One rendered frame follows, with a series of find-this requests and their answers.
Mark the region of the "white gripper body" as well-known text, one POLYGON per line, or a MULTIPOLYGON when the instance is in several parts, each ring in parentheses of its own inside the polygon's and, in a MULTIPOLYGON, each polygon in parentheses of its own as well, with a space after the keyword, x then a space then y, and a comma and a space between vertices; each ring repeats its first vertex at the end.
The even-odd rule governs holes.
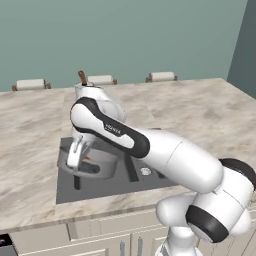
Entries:
POLYGON ((83 136, 80 135, 73 140, 68 157, 67 157, 67 166, 70 168, 77 168, 79 166, 81 152, 83 149, 83 136))

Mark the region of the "grey metal pot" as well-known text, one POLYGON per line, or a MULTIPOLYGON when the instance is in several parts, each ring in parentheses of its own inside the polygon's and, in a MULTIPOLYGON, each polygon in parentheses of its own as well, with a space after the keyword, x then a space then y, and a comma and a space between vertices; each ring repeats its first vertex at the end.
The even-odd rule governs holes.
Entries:
POLYGON ((68 146, 60 147, 57 166, 73 176, 76 190, 81 188, 82 178, 105 180, 114 176, 118 164, 115 155, 86 146, 81 152, 79 166, 70 168, 67 166, 69 149, 68 146))

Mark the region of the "dark grey sink basin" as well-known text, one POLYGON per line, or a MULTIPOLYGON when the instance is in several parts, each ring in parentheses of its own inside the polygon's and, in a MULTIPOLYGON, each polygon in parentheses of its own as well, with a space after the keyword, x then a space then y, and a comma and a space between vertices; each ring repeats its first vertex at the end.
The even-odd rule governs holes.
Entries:
MULTIPOLYGON (((72 142, 72 137, 62 138, 60 147, 70 148, 72 142)), ((57 204, 175 186, 175 183, 157 170, 148 167, 140 159, 127 155, 99 138, 94 141, 92 148, 113 154, 118 158, 114 176, 105 180, 82 178, 81 188, 76 190, 73 176, 58 167, 57 204), (151 174, 142 175, 141 168, 149 168, 151 174)))

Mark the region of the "white-backed wooden stool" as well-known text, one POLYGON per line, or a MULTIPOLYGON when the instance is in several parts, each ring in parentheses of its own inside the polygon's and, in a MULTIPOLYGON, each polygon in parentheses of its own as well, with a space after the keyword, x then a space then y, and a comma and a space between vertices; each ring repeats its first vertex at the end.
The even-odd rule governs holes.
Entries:
POLYGON ((94 85, 116 85, 117 80, 111 75, 88 76, 87 81, 94 85))
POLYGON ((174 72, 151 72, 145 79, 146 82, 176 81, 178 76, 174 72))
POLYGON ((51 84, 44 79, 17 80, 12 86, 13 91, 50 89, 51 84))

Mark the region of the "cream drawer front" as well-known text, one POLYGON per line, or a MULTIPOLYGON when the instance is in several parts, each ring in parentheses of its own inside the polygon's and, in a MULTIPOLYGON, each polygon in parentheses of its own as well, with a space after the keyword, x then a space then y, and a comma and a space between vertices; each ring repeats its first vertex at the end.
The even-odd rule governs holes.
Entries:
POLYGON ((130 231, 159 225, 154 209, 67 224, 70 240, 130 231))

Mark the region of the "cream cupboard door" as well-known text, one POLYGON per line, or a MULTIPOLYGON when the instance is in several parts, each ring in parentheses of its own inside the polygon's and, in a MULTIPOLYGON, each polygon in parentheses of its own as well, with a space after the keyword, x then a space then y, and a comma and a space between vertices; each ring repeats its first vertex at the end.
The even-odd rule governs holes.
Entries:
POLYGON ((143 239, 142 256, 155 256, 156 250, 166 239, 166 236, 166 228, 157 228, 152 230, 134 232, 131 235, 131 256, 137 256, 139 237, 143 239))
POLYGON ((219 244, 199 242, 203 256, 256 256, 256 228, 237 238, 229 237, 219 244))
POLYGON ((109 237, 54 249, 23 253, 21 256, 120 256, 120 242, 125 242, 125 256, 130 256, 130 235, 109 237))

